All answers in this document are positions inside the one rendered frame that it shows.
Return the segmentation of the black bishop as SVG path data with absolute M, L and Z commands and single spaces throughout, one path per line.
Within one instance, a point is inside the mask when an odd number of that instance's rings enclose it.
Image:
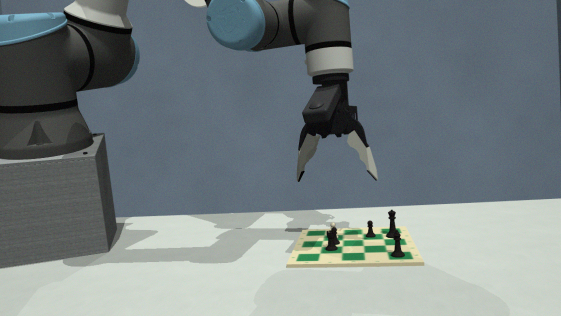
M 402 252 L 401 250 L 401 244 L 400 244 L 400 238 L 401 234 L 399 233 L 398 230 L 395 231 L 394 233 L 394 240 L 395 240 L 395 246 L 394 246 L 394 251 L 391 254 L 392 257 L 394 258 L 403 258 L 405 256 L 405 254 Z

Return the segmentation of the black rook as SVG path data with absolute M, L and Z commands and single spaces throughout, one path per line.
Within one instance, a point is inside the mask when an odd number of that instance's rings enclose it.
M 335 241 L 334 241 L 334 237 L 335 237 L 335 231 L 333 230 L 329 230 L 326 231 L 326 235 L 328 237 L 328 246 L 325 248 L 326 251 L 336 251 L 338 250 L 338 247 L 335 246 Z

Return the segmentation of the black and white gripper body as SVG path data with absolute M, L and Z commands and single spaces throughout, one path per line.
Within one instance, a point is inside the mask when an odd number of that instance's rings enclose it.
M 348 113 L 351 113 L 354 118 L 356 116 L 356 120 L 358 120 L 357 106 L 349 105 L 347 81 L 349 81 L 349 73 L 327 73 L 312 77 L 313 85 L 326 86 L 339 84 L 341 89 L 341 96 L 330 121 L 311 124 L 313 131 L 320 135 L 322 139 L 333 134 L 335 134 L 337 138 L 340 138 L 342 134 L 348 135 L 348 118 L 346 116 Z

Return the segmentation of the green and cream chessboard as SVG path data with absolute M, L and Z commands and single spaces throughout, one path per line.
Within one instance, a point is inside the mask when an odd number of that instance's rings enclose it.
M 400 267 L 425 266 L 406 227 L 400 233 L 404 257 L 392 257 L 395 240 L 388 238 L 390 227 L 372 227 L 375 237 L 366 237 L 368 227 L 337 228 L 337 250 L 327 251 L 328 229 L 303 229 L 286 263 L 287 268 Z

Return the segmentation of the black queen chess piece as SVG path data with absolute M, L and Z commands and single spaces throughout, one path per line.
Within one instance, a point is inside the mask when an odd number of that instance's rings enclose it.
M 390 226 L 389 226 L 389 232 L 386 234 L 387 238 L 394 238 L 394 234 L 396 232 L 396 226 L 395 226 L 395 214 L 396 212 L 393 211 L 392 209 L 388 212 L 389 214 L 389 219 L 390 219 Z

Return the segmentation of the black pawn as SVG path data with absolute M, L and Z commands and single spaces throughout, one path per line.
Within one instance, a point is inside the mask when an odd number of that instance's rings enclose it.
M 371 220 L 369 220 L 369 221 L 367 222 L 367 224 L 368 224 L 368 226 L 367 226 L 367 227 L 368 227 L 368 233 L 366 234 L 366 237 L 367 237 L 367 238 L 374 238 L 374 237 L 376 237 L 376 235 L 375 235 L 374 232 L 373 232 L 373 228 L 372 228 L 372 227 L 373 227 L 373 222 L 372 222 Z
M 337 239 L 337 235 L 336 235 L 336 234 L 337 234 L 337 232 L 336 232 L 336 231 L 337 231 L 337 228 L 336 228 L 336 227 L 332 227 L 331 230 L 332 230 L 332 232 L 334 231 L 334 233 L 335 233 L 334 243 L 335 243 L 335 246 L 337 246 L 337 245 L 340 244 L 339 240 Z

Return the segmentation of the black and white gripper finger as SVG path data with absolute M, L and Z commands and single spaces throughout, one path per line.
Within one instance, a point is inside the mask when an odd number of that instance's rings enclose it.
M 347 143 L 350 147 L 356 149 L 359 153 L 360 160 L 366 164 L 367 172 L 374 178 L 374 180 L 378 180 L 378 174 L 376 165 L 373 159 L 373 155 L 371 152 L 371 148 L 366 140 L 366 135 L 363 126 L 361 123 L 353 118 L 351 113 L 346 115 L 347 117 L 347 131 L 348 131 L 348 139 Z
M 320 137 L 313 131 L 311 123 L 302 128 L 298 146 L 297 182 L 302 179 L 306 163 L 314 156 Z

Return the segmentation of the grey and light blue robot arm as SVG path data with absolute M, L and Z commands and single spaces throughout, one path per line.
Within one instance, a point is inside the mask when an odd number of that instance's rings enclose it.
M 44 159 L 90 147 L 77 93 L 136 73 L 129 0 L 75 0 L 62 12 L 0 15 L 0 159 Z M 310 77 L 354 70 L 348 0 L 205 0 L 212 37 L 237 51 L 305 46 Z M 330 121 L 340 85 L 318 86 L 302 115 Z

